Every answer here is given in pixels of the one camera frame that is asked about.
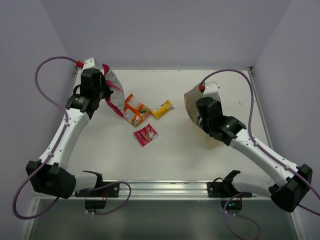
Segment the blue Doritos bag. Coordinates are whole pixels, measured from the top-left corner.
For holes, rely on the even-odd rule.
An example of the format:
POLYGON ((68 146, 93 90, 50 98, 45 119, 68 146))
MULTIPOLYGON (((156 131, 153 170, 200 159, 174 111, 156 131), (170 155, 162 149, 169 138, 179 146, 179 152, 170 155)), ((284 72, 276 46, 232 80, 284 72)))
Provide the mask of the blue Doritos bag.
POLYGON ((203 118, 200 115, 197 115, 197 120, 198 120, 198 123, 199 123, 199 127, 202 129, 203 126, 204 126, 203 118))

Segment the pink white snack bag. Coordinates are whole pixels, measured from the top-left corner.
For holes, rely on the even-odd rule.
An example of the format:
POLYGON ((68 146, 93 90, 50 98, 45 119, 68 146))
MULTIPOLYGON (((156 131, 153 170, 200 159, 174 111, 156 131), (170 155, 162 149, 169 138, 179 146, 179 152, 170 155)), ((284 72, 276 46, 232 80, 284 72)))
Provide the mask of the pink white snack bag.
POLYGON ((125 109, 125 96, 123 86, 117 78, 116 74, 107 64, 103 64, 102 67, 106 83, 113 91, 113 93, 109 97, 105 98, 105 101, 117 115, 123 118, 125 109))

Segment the orange snack packet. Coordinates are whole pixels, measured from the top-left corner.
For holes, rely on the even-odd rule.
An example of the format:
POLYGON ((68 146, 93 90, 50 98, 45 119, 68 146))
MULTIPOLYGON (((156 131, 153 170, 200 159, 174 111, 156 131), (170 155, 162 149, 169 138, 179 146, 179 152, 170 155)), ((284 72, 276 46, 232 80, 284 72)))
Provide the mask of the orange snack packet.
POLYGON ((130 94, 124 105, 123 117, 134 127, 141 124, 149 115, 151 110, 130 94))

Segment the yellow snack bar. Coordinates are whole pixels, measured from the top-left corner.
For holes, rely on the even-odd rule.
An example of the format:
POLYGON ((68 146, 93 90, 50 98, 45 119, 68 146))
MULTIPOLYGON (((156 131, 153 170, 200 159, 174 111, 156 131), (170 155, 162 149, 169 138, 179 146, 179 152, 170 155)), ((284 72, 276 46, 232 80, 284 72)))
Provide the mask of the yellow snack bar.
POLYGON ((157 119, 160 119, 164 114, 174 109, 174 106, 169 100, 166 100, 159 107, 151 109, 150 112, 157 119))

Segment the red candy packet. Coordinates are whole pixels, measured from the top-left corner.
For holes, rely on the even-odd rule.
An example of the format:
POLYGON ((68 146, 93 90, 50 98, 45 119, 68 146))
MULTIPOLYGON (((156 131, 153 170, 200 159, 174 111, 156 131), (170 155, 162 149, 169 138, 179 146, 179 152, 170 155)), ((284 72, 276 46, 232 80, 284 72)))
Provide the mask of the red candy packet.
POLYGON ((133 135, 142 147, 146 146, 148 143, 158 137, 158 133, 150 124, 141 128, 140 130, 135 131, 133 135))

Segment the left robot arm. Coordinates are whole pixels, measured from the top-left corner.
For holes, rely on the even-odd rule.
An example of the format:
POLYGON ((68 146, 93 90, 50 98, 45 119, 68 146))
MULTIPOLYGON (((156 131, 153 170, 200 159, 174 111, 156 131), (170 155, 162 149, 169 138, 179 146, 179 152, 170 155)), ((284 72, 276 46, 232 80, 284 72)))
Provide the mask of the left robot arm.
POLYGON ((67 100, 57 133, 37 161, 29 161, 26 172, 35 192, 68 199, 75 191, 87 190, 92 196, 103 193, 104 184, 98 173, 74 176, 68 172, 71 153, 82 131, 89 123, 100 101, 113 91, 102 72, 96 68, 84 69, 80 84, 67 100))

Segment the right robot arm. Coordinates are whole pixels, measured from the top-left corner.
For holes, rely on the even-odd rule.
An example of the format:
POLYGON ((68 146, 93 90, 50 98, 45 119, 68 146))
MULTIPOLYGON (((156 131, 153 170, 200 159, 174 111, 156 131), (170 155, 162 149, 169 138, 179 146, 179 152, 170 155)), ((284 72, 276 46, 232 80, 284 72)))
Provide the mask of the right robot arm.
POLYGON ((283 211, 292 213, 310 190, 313 170, 307 165, 297 165, 277 154, 255 138, 237 118, 225 116, 220 101, 202 97, 195 103, 200 127, 210 137, 242 153, 269 177, 240 176, 233 170, 222 182, 227 196, 237 193, 255 194, 270 198, 283 211))

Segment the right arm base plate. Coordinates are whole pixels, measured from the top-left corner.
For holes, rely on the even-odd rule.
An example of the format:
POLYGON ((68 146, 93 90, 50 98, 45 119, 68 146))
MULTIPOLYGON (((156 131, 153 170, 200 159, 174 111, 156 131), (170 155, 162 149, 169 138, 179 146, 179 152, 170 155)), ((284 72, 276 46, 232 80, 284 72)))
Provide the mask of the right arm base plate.
MULTIPOLYGON (((206 190, 209 198, 226 198, 226 200, 221 200, 221 207, 227 203, 227 200, 231 197, 239 194, 240 192, 232 185, 234 178, 240 174, 239 170, 231 171, 225 178, 217 177, 212 181, 206 183, 206 190)), ((244 192, 242 195, 234 198, 226 205, 227 213, 238 214, 243 207, 243 198, 252 198, 253 194, 249 192, 244 192)))

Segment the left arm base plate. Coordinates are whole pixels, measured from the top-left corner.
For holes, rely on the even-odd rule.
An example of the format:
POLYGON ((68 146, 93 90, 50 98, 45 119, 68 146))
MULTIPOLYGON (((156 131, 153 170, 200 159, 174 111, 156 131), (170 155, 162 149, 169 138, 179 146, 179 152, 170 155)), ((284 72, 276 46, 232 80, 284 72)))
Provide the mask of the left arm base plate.
POLYGON ((123 204, 112 210, 101 212, 107 206, 107 198, 117 198, 119 196, 120 183, 117 181, 104 182, 101 173, 89 170, 83 170, 83 175, 76 178, 74 196, 77 198, 100 198, 98 200, 85 200, 84 208, 87 214, 93 216, 102 216, 121 209, 123 204))

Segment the aluminium mounting rail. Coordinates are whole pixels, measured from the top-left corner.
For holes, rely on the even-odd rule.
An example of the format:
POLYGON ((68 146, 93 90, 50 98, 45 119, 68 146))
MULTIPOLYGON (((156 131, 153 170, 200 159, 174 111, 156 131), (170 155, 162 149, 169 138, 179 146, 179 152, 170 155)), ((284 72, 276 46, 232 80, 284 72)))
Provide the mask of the aluminium mounting rail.
MULTIPOLYGON (((119 182, 118 198, 130 195, 131 198, 211 198, 208 197, 206 180, 195 181, 131 181, 127 184, 119 182)), ((271 197, 268 190, 270 182, 247 182, 246 179, 235 179, 232 185, 240 193, 251 193, 252 196, 271 197)))

